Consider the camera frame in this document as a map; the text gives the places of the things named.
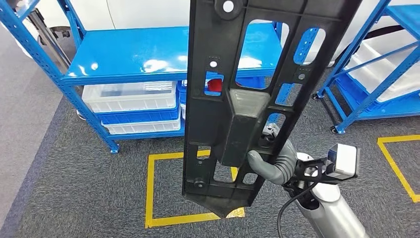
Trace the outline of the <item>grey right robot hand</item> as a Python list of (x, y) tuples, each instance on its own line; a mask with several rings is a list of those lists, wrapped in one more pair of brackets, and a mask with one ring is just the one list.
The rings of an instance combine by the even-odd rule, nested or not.
[(283, 185), (294, 175), (298, 157), (291, 140), (287, 139), (274, 164), (264, 161), (255, 150), (247, 153), (247, 159), (256, 174), (273, 184)]

